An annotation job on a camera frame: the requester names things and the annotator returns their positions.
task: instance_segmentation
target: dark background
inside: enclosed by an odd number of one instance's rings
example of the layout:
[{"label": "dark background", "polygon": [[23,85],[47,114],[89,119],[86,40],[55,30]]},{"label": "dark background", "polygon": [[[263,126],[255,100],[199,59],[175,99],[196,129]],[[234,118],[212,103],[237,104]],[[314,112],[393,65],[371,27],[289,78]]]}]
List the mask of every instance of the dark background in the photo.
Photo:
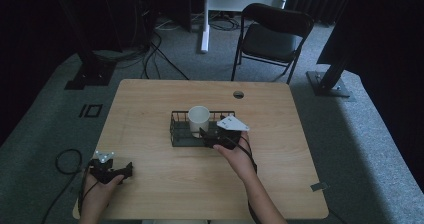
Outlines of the dark background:
[{"label": "dark background", "polygon": [[[72,2],[92,49],[120,50],[146,45],[149,20],[154,19],[154,12],[147,11],[176,12],[167,10],[166,2],[155,0]],[[176,17],[183,21],[187,21],[187,8],[194,13],[203,9],[203,0],[168,2],[181,3],[183,10]],[[343,49],[355,44],[347,69],[361,77],[423,189],[424,167],[420,163],[424,159],[422,10],[424,0],[350,0],[320,63],[337,65]],[[72,30],[58,0],[0,0],[0,15],[0,143],[3,143],[55,68],[76,51]]]}]

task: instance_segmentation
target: hand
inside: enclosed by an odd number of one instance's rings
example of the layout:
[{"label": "hand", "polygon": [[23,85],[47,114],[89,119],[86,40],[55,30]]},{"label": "hand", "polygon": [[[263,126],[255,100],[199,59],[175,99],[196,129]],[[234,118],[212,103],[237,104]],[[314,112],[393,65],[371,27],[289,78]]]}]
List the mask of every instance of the hand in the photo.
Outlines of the hand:
[{"label": "hand", "polygon": [[123,179],[124,175],[119,175],[113,178],[108,184],[103,184],[97,181],[93,175],[87,173],[80,224],[97,223],[100,220],[103,210],[109,204],[113,191]]},{"label": "hand", "polygon": [[[239,145],[251,153],[246,140],[249,141],[249,136],[247,135],[247,132],[242,132]],[[256,176],[252,161],[250,160],[249,156],[247,156],[246,153],[244,153],[239,147],[236,147],[233,150],[229,150],[217,144],[214,145],[213,148],[221,155],[223,155],[225,159],[227,159],[231,168],[233,168],[234,172],[237,173],[242,181],[248,180],[250,177],[252,177],[252,175]]]}]

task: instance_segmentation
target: wooden table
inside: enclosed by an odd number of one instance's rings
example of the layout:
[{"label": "wooden table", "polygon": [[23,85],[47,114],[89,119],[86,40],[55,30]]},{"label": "wooden table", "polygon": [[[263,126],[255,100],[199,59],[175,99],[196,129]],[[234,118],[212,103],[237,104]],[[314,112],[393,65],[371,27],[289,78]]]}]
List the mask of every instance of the wooden table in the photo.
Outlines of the wooden table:
[{"label": "wooden table", "polygon": [[171,112],[196,105],[235,111],[249,125],[258,176],[287,219],[328,215],[322,191],[310,187],[319,180],[288,85],[123,80],[97,150],[115,152],[114,168],[133,162],[134,176],[117,188],[104,218],[250,219],[243,183],[219,153],[171,145]]}]

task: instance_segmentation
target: gray carpet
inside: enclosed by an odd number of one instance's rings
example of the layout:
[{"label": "gray carpet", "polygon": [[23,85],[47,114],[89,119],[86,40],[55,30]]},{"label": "gray carpet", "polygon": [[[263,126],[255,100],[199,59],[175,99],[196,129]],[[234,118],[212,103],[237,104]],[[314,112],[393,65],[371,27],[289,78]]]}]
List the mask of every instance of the gray carpet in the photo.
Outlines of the gray carpet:
[{"label": "gray carpet", "polygon": [[[160,50],[192,80],[229,80],[238,31],[211,29],[209,52],[200,54],[201,29],[192,33],[181,28],[157,30]],[[332,28],[316,24],[304,45],[290,87],[321,181],[330,215],[324,220],[290,223],[424,223],[424,196],[405,165],[396,145],[373,106],[358,76],[344,72],[342,80],[355,101],[314,95],[306,71],[325,71],[317,58]],[[122,55],[102,51],[102,55]],[[81,62],[77,55],[62,63],[38,95],[25,117],[0,149],[0,223],[41,223],[48,207],[70,175],[55,167],[63,150],[81,151],[83,164],[94,152],[119,82],[140,78],[140,60],[118,63],[108,86],[64,90]],[[285,82],[279,68],[245,61],[236,81]],[[184,79],[160,55],[147,66],[152,79]],[[98,117],[80,117],[84,105],[102,105]],[[67,153],[59,161],[75,170],[78,158]],[[81,182],[80,175],[52,208],[46,223],[76,223],[72,208]],[[102,223],[140,223],[104,221]]]}]

